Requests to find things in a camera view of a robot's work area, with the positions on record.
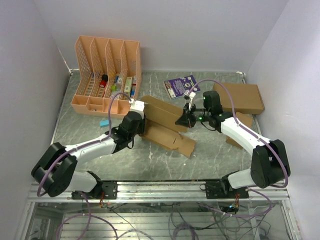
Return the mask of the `brown cardboard box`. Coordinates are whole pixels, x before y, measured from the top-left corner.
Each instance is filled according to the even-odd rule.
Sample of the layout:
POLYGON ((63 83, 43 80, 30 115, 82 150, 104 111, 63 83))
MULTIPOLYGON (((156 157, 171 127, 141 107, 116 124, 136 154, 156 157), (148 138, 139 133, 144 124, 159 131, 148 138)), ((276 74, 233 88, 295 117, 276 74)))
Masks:
POLYGON ((150 95, 143 96, 141 101, 145 103, 146 116, 145 130, 141 137, 166 150, 190 157, 196 141, 184 135, 188 132, 187 127, 175 124, 183 109, 150 95))

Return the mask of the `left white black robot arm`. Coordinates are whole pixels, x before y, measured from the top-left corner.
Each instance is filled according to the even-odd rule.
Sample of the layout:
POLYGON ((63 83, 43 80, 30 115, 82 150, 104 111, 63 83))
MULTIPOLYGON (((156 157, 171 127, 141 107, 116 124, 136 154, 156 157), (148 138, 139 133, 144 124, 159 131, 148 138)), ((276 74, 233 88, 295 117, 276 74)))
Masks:
POLYGON ((119 126, 95 139, 67 146, 59 142, 51 144, 31 171, 31 176, 39 183, 37 196, 57 197, 70 190, 74 200, 84 197, 116 199, 115 182, 102 180, 92 171, 77 172, 77 163, 132 149, 135 136, 144 133, 145 125, 144 114, 129 111, 119 126))

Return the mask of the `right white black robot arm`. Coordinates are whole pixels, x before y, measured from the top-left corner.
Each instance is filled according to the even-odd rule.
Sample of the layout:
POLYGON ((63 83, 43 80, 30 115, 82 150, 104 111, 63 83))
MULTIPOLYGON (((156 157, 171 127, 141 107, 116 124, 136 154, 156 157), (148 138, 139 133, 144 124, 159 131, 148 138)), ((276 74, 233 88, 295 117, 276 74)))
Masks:
POLYGON ((203 108, 197 108, 193 103, 195 95, 190 90, 184 93, 187 102, 175 124, 193 128, 196 123, 207 122, 213 131, 233 139, 251 156, 250 168, 229 173, 221 179, 220 192, 224 197, 231 198, 244 187, 278 188, 279 181, 284 181, 283 187, 288 185, 291 170, 281 140, 263 137, 244 125, 232 112, 223 111, 216 91, 203 93, 203 108))

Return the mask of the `small folded cardboard box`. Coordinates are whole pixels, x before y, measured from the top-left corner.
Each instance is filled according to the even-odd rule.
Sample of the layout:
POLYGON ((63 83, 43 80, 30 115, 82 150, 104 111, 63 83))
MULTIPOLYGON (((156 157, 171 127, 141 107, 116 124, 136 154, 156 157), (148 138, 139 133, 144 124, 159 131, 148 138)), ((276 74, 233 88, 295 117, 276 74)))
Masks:
POLYGON ((247 149, 250 147, 250 139, 253 138, 249 134, 253 125, 253 117, 240 112, 236 112, 235 116, 238 124, 233 117, 227 120, 228 125, 225 127, 227 130, 225 142, 240 149, 242 149, 243 146, 247 149))

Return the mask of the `large folded cardboard box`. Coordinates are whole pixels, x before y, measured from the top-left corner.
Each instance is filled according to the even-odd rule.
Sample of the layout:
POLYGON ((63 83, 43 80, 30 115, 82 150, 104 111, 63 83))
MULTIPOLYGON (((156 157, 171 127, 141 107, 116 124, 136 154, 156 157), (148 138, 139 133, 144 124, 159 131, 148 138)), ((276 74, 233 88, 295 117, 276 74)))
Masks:
MULTIPOLYGON (((256 84, 243 83, 223 83, 228 90, 235 112, 247 115, 259 115, 264 110, 263 100, 256 84)), ((232 105, 227 92, 217 83, 213 85, 213 90, 219 94, 220 103, 224 112, 231 112, 232 105)))

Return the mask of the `purple book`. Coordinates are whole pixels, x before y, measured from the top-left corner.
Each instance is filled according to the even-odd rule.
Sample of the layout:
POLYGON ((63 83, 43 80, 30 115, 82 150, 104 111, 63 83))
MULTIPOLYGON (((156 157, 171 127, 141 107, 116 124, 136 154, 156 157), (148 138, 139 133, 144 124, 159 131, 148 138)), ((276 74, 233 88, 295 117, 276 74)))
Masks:
POLYGON ((193 75, 165 80, 164 88, 170 99, 180 98, 186 91, 189 91, 195 84, 196 80, 193 75))

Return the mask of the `white green carton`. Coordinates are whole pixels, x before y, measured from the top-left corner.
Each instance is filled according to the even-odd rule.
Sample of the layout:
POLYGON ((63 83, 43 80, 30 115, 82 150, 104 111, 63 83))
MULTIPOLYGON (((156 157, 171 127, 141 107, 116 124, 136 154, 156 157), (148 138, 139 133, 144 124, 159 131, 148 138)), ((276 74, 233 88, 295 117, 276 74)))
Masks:
POLYGON ((133 84, 133 77, 128 76, 125 80, 123 92, 129 97, 131 96, 132 84, 133 84))

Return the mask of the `green cube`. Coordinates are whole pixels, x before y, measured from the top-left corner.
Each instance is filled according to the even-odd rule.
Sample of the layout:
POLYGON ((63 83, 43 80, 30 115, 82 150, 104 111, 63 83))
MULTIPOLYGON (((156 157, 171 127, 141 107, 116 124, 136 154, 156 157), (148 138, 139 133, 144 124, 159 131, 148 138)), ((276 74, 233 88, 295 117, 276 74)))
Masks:
POLYGON ((116 90, 117 90, 117 87, 116 87, 115 85, 113 85, 113 86, 111 87, 111 91, 114 92, 114 91, 116 91, 116 90))

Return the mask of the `blue block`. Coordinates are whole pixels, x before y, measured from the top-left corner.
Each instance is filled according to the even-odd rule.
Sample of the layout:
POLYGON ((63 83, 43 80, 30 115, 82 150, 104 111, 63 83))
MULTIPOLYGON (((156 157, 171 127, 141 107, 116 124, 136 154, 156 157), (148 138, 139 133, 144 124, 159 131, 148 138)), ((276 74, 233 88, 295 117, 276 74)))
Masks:
POLYGON ((99 122, 99 126, 100 126, 101 128, 110 127, 111 125, 112 125, 112 122, 111 122, 110 120, 108 120, 108 119, 106 119, 106 120, 101 120, 101 121, 99 122))

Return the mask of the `red black bottle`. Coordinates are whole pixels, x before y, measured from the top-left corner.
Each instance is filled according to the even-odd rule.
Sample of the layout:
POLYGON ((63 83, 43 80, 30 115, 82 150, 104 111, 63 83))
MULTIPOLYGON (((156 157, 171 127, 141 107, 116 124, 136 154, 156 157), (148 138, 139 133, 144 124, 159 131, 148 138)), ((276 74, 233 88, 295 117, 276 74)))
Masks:
POLYGON ((103 74, 101 76, 101 80, 100 80, 99 86, 101 88, 105 88, 107 83, 108 83, 108 81, 109 81, 108 75, 107 74, 103 74))

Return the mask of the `pink plastic file organizer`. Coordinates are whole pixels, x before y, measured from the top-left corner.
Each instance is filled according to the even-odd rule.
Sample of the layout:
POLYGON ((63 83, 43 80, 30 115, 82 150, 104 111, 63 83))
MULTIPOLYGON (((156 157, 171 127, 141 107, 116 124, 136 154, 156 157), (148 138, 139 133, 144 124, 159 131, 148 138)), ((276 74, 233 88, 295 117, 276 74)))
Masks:
POLYGON ((94 36, 79 36, 75 53, 80 72, 80 83, 71 105, 76 113, 93 116, 111 114, 123 118, 130 109, 122 92, 127 77, 133 77, 130 97, 137 99, 142 82, 140 42, 94 36), (108 75, 105 88, 100 87, 103 74, 108 75))

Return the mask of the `aluminium rail frame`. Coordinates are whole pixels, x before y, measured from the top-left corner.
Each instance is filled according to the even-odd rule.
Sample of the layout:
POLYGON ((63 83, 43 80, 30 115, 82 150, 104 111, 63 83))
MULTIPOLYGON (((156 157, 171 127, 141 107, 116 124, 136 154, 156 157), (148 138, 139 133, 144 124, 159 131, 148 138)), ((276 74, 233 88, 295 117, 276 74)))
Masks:
MULTIPOLYGON (((105 198, 105 203, 165 203, 165 202, 233 202, 236 193, 233 191, 228 196, 211 194, 205 190, 206 181, 116 181, 114 198, 105 198)), ((45 195, 37 197, 37 183, 32 183, 22 217, 19 221, 15 238, 21 240, 27 236, 28 225, 35 212, 37 203, 82 203, 82 198, 72 197, 72 192, 66 190, 56 197, 45 195)), ((302 239, 300 229, 293 213, 289 193, 285 188, 258 189, 237 191, 240 194, 240 202, 248 201, 257 203, 259 201, 279 201, 283 205, 282 214, 292 240, 302 239)))

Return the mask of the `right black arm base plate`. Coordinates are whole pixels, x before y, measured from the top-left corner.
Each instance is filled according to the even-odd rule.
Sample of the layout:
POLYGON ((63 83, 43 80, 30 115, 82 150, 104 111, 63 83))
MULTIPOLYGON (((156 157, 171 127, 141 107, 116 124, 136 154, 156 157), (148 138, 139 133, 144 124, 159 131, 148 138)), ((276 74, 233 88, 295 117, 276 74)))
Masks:
POLYGON ((233 189, 225 186, 220 180, 206 181, 200 184, 199 189, 205 192, 205 197, 209 200, 213 199, 248 199, 249 193, 245 187, 233 189))

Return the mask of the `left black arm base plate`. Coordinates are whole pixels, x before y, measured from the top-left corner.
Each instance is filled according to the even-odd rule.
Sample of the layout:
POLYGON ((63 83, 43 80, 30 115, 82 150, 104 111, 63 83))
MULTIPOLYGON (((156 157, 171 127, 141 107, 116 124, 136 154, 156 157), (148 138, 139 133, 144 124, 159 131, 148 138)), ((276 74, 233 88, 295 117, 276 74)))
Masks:
POLYGON ((87 196, 88 200, 115 200, 118 194, 118 184, 115 181, 102 181, 90 192, 85 192, 84 194, 87 196))

